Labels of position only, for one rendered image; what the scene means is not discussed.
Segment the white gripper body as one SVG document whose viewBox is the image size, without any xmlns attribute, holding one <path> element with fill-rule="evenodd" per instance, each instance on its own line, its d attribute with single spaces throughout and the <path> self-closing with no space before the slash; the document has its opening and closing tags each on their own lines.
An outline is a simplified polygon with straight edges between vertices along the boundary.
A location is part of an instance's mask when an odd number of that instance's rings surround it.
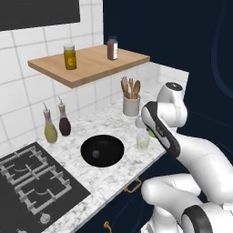
<svg viewBox="0 0 233 233">
<path fill-rule="evenodd" d="M 137 128 L 145 128 L 146 125 L 144 124 L 144 122 L 142 121 L 141 115 L 138 115 L 136 120 L 135 120 L 135 126 Z"/>
</svg>

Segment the glass of lemonade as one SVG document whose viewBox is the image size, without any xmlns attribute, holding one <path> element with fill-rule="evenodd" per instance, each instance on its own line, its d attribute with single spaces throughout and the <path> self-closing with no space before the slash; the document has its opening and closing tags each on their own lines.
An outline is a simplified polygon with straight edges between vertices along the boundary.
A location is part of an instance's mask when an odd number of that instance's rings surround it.
<svg viewBox="0 0 233 233">
<path fill-rule="evenodd" d="M 140 132 L 137 134 L 137 149 L 139 151 L 146 151 L 149 144 L 149 134 L 147 132 Z"/>
</svg>

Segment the black ice bowl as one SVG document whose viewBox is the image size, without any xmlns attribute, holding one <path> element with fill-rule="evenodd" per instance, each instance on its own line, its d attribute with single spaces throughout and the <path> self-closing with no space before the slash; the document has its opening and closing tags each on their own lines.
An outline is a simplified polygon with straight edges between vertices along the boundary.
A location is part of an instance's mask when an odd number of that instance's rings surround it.
<svg viewBox="0 0 233 233">
<path fill-rule="evenodd" d="M 93 157 L 93 151 L 98 150 L 100 156 Z M 125 147 L 122 141 L 110 135 L 96 135 L 88 138 L 80 148 L 82 158 L 93 167 L 110 167 L 115 165 L 124 155 Z"/>
</svg>

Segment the navy fridge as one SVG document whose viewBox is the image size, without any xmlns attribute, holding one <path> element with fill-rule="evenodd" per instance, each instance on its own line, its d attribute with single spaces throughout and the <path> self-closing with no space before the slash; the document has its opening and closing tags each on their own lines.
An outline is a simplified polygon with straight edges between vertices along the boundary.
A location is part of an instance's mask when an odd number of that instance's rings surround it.
<svg viewBox="0 0 233 233">
<path fill-rule="evenodd" d="M 103 0 L 104 37 L 189 72 L 184 135 L 219 146 L 233 163 L 233 0 Z"/>
</svg>

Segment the white utensil pot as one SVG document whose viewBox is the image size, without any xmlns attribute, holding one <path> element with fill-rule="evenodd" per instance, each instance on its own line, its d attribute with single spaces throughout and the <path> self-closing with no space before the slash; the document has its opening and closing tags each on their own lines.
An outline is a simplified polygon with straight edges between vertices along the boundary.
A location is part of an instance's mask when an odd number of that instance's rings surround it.
<svg viewBox="0 0 233 233">
<path fill-rule="evenodd" d="M 128 99 L 123 97 L 123 114 L 127 117 L 136 117 L 139 114 L 140 97 Z"/>
</svg>

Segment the wooden spoon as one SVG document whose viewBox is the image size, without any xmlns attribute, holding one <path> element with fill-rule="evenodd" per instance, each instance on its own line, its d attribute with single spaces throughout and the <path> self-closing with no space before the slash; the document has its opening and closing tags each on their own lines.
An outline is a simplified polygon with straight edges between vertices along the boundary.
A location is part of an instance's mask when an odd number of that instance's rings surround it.
<svg viewBox="0 0 233 233">
<path fill-rule="evenodd" d="M 134 97 L 134 99 L 137 99 L 139 91 L 140 91 L 140 81 L 137 80 L 136 83 L 134 84 L 134 88 L 133 88 L 133 97 Z"/>
</svg>

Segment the wooden fork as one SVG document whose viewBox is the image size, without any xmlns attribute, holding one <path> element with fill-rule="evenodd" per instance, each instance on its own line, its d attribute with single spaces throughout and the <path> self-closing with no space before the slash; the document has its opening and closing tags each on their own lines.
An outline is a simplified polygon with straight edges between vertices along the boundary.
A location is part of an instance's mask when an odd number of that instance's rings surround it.
<svg viewBox="0 0 233 233">
<path fill-rule="evenodd" d="M 129 78 L 128 84 L 130 87 L 130 98 L 134 99 L 134 92 L 133 92 L 133 78 Z"/>
</svg>

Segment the wooden spatula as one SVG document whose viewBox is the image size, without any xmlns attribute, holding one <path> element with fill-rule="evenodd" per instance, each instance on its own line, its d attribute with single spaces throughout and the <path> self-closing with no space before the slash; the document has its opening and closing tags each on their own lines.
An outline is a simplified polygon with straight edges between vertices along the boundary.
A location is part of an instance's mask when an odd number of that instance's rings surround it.
<svg viewBox="0 0 233 233">
<path fill-rule="evenodd" d="M 123 94 L 126 98 L 130 99 L 130 94 L 128 93 L 128 83 L 127 83 L 127 77 L 123 76 L 121 79 L 121 87 Z"/>
</svg>

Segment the dark vinegar bottle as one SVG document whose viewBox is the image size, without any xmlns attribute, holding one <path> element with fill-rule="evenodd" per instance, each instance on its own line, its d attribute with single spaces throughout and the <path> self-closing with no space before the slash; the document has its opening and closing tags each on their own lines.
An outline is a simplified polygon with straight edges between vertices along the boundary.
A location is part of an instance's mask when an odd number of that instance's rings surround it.
<svg viewBox="0 0 233 233">
<path fill-rule="evenodd" d="M 66 106 L 63 103 L 62 99 L 59 99 L 60 103 L 58 105 L 60 111 L 60 120 L 59 120 L 59 130 L 63 136 L 69 136 L 71 133 L 71 125 L 66 116 Z"/>
</svg>

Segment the brown spice jar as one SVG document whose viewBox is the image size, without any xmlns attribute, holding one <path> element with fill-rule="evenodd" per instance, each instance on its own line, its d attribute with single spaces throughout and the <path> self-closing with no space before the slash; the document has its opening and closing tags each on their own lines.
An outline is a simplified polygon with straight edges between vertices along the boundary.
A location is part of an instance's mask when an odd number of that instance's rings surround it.
<svg viewBox="0 0 233 233">
<path fill-rule="evenodd" d="M 117 49 L 118 49 L 118 43 L 117 39 L 114 36 L 111 36 L 107 40 L 107 58 L 109 60 L 116 60 L 117 59 Z"/>
</svg>

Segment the navy drawer front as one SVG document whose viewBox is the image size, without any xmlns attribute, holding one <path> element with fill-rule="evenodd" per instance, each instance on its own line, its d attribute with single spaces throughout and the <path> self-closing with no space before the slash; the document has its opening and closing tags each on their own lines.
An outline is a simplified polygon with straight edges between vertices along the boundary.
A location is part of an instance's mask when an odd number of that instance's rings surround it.
<svg viewBox="0 0 233 233">
<path fill-rule="evenodd" d="M 144 182 L 145 180 L 171 175 L 182 172 L 181 164 L 170 155 L 163 155 L 158 161 L 154 162 L 149 168 L 147 168 L 140 176 L 140 180 Z M 131 208 L 138 211 L 142 216 L 150 215 L 153 207 L 148 205 L 141 196 L 141 188 L 136 190 L 134 193 L 129 194 L 125 191 L 119 193 L 115 198 L 113 198 L 103 209 L 101 209 L 97 214 L 97 218 L 109 219 L 115 218 L 117 213 L 123 208 L 128 212 Z"/>
</svg>

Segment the yellow oil bottle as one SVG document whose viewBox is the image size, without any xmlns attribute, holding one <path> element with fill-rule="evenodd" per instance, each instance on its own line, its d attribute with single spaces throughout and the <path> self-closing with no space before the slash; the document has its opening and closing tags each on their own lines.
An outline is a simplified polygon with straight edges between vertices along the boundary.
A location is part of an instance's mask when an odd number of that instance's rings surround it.
<svg viewBox="0 0 233 233">
<path fill-rule="evenodd" d="M 57 131 L 52 122 L 50 110 L 45 106 L 43 110 L 46 126 L 45 126 L 45 137 L 48 143 L 53 144 L 57 141 Z"/>
</svg>

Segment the yellow spice jar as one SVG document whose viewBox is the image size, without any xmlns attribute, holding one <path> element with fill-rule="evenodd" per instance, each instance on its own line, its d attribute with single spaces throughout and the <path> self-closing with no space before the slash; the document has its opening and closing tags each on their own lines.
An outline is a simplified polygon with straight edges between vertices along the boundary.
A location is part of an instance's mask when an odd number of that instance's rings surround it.
<svg viewBox="0 0 233 233">
<path fill-rule="evenodd" d="M 67 70 L 76 69 L 76 50 L 74 45 L 64 45 L 64 59 Z"/>
</svg>

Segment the navy cupboard door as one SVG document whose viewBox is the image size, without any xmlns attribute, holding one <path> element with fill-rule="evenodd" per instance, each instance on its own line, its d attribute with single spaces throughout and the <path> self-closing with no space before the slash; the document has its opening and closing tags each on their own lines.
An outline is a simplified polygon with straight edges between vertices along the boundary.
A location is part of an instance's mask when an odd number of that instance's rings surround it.
<svg viewBox="0 0 233 233">
<path fill-rule="evenodd" d="M 94 216 L 76 233 L 109 233 L 109 230 L 104 228 L 105 221 L 109 222 L 112 233 L 139 233 L 140 229 L 151 218 L 153 210 L 150 215 L 142 216 L 133 208 L 126 212 L 126 208 L 123 207 L 115 218 L 102 219 Z"/>
</svg>

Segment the black gas hob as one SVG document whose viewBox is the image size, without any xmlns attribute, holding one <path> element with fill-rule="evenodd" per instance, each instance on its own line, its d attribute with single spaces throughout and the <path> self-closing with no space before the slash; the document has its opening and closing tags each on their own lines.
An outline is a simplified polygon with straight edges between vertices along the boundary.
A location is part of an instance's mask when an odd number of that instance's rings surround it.
<svg viewBox="0 0 233 233">
<path fill-rule="evenodd" d="M 90 195 L 38 143 L 0 158 L 0 233 L 42 233 Z M 41 215 L 49 214 L 47 224 Z"/>
</svg>

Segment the dark extractor hood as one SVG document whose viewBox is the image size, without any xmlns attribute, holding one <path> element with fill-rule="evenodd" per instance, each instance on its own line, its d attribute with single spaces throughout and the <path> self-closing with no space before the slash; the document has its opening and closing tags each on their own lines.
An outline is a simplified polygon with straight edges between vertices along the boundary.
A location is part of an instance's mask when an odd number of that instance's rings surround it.
<svg viewBox="0 0 233 233">
<path fill-rule="evenodd" d="M 79 22 L 79 0 L 0 0 L 0 32 Z"/>
</svg>

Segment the wooden wall shelf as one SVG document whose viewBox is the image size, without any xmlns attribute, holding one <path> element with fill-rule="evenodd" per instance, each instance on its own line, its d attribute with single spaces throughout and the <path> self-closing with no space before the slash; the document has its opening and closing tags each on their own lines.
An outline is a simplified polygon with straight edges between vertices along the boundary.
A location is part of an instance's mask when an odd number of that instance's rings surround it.
<svg viewBox="0 0 233 233">
<path fill-rule="evenodd" d="M 150 56 L 118 49 L 118 59 L 109 60 L 106 45 L 76 50 L 76 69 L 66 70 L 63 54 L 29 60 L 28 66 L 55 81 L 75 88 L 129 68 L 145 64 Z"/>
</svg>

